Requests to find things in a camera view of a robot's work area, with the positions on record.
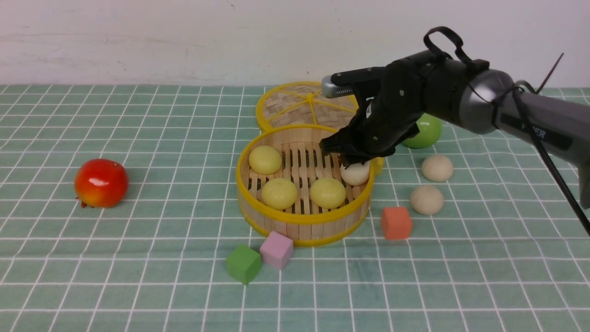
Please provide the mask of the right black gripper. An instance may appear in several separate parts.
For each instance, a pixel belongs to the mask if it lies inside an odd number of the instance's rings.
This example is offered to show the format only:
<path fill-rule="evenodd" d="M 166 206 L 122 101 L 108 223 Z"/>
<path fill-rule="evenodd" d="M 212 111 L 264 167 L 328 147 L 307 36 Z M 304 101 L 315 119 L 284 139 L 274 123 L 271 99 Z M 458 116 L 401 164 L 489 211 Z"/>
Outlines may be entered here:
<path fill-rule="evenodd" d="M 339 154 L 344 167 L 388 157 L 397 145 L 417 135 L 416 122 L 423 114 L 419 95 L 379 93 L 347 126 L 322 139 L 319 146 L 323 154 Z"/>

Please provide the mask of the right robot arm black grey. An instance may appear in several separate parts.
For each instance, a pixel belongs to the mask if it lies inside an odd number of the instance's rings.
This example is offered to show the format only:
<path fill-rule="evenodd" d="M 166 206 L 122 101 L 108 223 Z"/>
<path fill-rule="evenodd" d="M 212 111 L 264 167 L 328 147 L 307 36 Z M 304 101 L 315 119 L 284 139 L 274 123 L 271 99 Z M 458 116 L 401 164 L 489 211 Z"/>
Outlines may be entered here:
<path fill-rule="evenodd" d="M 384 67 L 325 77 L 324 97 L 355 95 L 360 107 L 348 125 L 322 139 L 320 149 L 339 154 L 346 165 L 388 157 L 417 135 L 424 114 L 474 134 L 501 130 L 533 143 L 518 112 L 518 96 L 544 149 L 577 167 L 580 204 L 588 209 L 588 105 L 522 92 L 507 73 L 487 69 L 480 60 L 476 64 L 475 70 L 448 55 L 421 51 Z"/>

